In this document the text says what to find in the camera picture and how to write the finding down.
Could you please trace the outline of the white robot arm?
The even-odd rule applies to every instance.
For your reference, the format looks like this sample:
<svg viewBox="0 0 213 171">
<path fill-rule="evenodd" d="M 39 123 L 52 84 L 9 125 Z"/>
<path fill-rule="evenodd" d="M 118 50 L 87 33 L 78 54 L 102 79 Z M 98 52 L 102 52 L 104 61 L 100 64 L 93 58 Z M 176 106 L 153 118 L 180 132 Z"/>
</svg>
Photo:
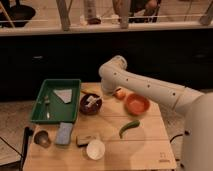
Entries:
<svg viewBox="0 0 213 171">
<path fill-rule="evenodd" d="M 101 89 L 112 94 L 125 87 L 185 116 L 181 171 L 213 171 L 213 92 L 137 75 L 126 70 L 127 61 L 116 55 L 99 68 Z"/>
</svg>

